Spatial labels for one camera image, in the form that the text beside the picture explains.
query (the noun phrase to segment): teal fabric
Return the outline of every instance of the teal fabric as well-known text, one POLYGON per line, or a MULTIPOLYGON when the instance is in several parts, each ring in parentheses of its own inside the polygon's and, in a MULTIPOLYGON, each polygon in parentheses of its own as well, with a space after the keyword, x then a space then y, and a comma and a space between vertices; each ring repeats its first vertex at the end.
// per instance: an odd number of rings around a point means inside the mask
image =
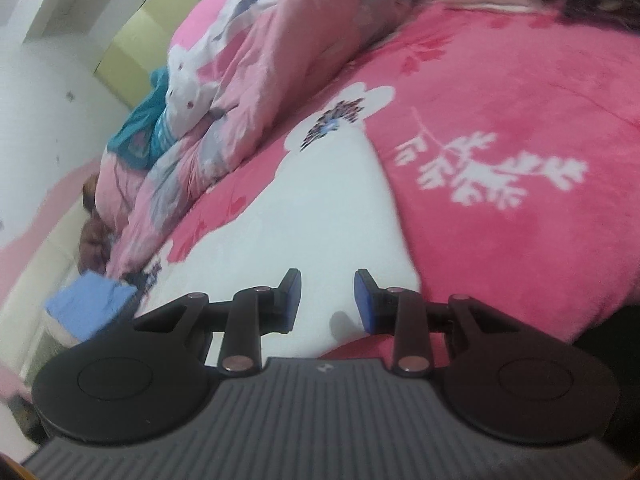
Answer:
POLYGON ((150 77, 151 93, 131 112, 122 129, 107 143, 134 170, 150 170, 156 161, 175 144, 164 120, 165 96, 169 89, 167 67, 154 70, 150 77))

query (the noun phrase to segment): pink blanket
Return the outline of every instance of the pink blanket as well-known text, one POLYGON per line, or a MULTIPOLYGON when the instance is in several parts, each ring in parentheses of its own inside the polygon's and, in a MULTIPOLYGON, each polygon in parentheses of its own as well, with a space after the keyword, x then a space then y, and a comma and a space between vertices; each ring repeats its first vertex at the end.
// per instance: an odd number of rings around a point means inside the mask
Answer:
POLYGON ((200 3, 174 38, 166 120, 179 140, 140 187, 111 252, 112 278, 141 269, 278 117, 392 31, 415 0, 224 0, 220 8, 221 1, 200 3))
MULTIPOLYGON (((469 294, 569 341, 638 282, 638 103, 635 36, 436 4, 349 63, 206 194, 168 259, 242 214, 287 152, 358 122, 394 190, 423 295, 469 294), (394 88, 390 102, 376 101, 381 86, 394 88), (285 149, 292 130, 299 145, 285 149)), ((373 337, 333 356, 390 349, 373 337)))

